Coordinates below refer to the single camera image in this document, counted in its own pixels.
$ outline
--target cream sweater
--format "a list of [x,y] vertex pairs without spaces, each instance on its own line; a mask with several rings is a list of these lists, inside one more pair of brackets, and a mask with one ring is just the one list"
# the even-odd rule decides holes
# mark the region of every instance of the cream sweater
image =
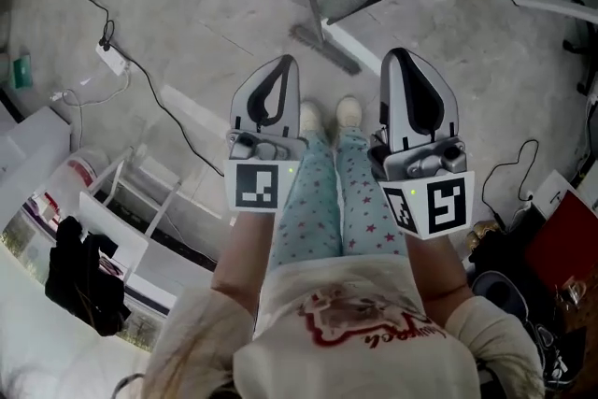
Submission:
[[540,361],[521,323],[481,297],[443,329],[423,313],[409,262],[352,256],[281,266],[263,285],[257,323],[227,296],[183,293],[146,377],[161,396],[180,358],[178,397],[234,381],[241,397],[476,398],[477,360],[507,397],[543,397]]

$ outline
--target black cable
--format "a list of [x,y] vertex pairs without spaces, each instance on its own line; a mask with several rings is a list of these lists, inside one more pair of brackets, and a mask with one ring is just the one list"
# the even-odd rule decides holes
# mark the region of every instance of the black cable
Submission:
[[110,399],[116,399],[116,396],[119,394],[120,391],[122,391],[124,388],[126,388],[134,380],[142,379],[144,377],[145,377],[145,374],[135,373],[135,374],[132,374],[131,376],[127,376],[126,378],[122,378],[117,383],[116,387],[114,388],[114,392],[110,396]]
[[212,162],[210,162],[206,157],[204,157],[201,153],[199,153],[195,149],[195,147],[191,143],[191,140],[187,136],[187,132],[185,132],[185,128],[183,127],[182,123],[177,119],[177,117],[175,117],[168,110],[168,108],[166,108],[162,104],[162,102],[158,98],[158,94],[156,93],[156,91],[153,88],[153,85],[152,85],[151,79],[150,79],[150,74],[148,73],[148,71],[145,68],[143,68],[143,66],[141,66],[141,64],[137,60],[135,60],[130,55],[125,54],[119,47],[117,47],[116,45],[111,43],[112,37],[114,36],[115,25],[114,25],[114,21],[110,19],[110,12],[108,11],[108,9],[106,7],[103,7],[96,0],[87,0],[87,1],[92,3],[94,6],[96,6],[97,8],[99,8],[100,10],[102,10],[106,13],[106,21],[104,22],[104,31],[102,33],[102,38],[100,39],[100,45],[102,47],[104,47],[104,50],[109,50],[109,48],[112,47],[115,51],[117,51],[120,55],[122,55],[122,57],[125,60],[127,60],[128,62],[130,62],[132,64],[135,64],[137,66],[137,68],[139,68],[139,70],[141,70],[143,72],[143,74],[146,76],[146,79],[148,80],[149,88],[151,89],[151,93],[153,94],[153,98],[156,101],[156,103],[158,104],[158,107],[160,107],[178,125],[178,128],[180,129],[180,132],[182,133],[183,138],[185,138],[185,141],[187,142],[187,145],[189,145],[189,148],[191,149],[193,154],[197,158],[202,160],[202,162],[207,164],[207,166],[209,166],[212,170],[214,170],[218,175],[220,175],[221,177],[224,178],[224,174],[220,171],[220,169],[218,167],[216,167]]
[[517,161],[516,162],[508,162],[508,163],[503,163],[503,164],[497,164],[494,166],[494,168],[491,170],[491,172],[489,173],[489,175],[486,177],[486,179],[484,180],[484,184],[482,186],[482,203],[484,205],[486,205],[489,210],[492,212],[492,215],[494,215],[494,218],[496,219],[496,221],[498,222],[499,226],[505,231],[505,222],[503,221],[503,219],[500,217],[500,215],[494,211],[494,209],[486,202],[486,200],[484,199],[484,192],[486,191],[486,183],[488,183],[488,180],[491,178],[491,176],[494,174],[494,172],[496,171],[497,168],[501,167],[501,166],[510,166],[510,165],[514,165],[514,164],[519,164],[520,159],[521,159],[521,154],[523,152],[523,149],[525,148],[525,146],[528,143],[535,143],[535,152],[534,152],[534,157],[532,159],[532,162],[530,163],[530,166],[528,166],[527,171],[525,172],[525,176],[523,177],[523,180],[521,181],[520,184],[520,188],[517,191],[517,197],[519,198],[520,201],[529,201],[532,199],[532,196],[530,196],[529,198],[521,198],[521,189],[523,188],[523,183],[525,183],[525,180],[527,179],[527,176],[530,174],[530,170],[532,169],[532,166],[534,166],[535,163],[535,157],[538,154],[538,150],[540,150],[540,142],[538,140],[536,140],[535,138],[530,138],[529,140],[526,140],[525,142],[523,142],[523,145],[521,145],[520,148],[520,152],[517,155]]

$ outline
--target power adapter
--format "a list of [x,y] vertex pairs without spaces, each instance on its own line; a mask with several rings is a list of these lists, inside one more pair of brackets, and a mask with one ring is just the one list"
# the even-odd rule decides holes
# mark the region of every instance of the power adapter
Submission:
[[95,51],[117,77],[122,75],[122,72],[124,72],[129,64],[129,62],[114,47],[106,42],[103,37],[95,46]]

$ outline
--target green object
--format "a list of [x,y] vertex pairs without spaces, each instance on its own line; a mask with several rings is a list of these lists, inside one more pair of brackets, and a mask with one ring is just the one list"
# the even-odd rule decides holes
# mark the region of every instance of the green object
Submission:
[[12,63],[12,87],[15,90],[28,89],[34,84],[31,77],[31,56],[24,55]]

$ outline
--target sweater sleeve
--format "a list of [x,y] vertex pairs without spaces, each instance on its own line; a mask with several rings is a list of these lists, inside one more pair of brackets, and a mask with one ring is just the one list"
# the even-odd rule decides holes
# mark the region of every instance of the sweater sleeve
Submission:
[[233,355],[252,334],[253,317],[228,296],[185,290],[149,358],[142,397],[208,397],[233,380]]
[[540,357],[515,316],[476,296],[453,311],[446,330],[496,374],[508,399],[544,397]]

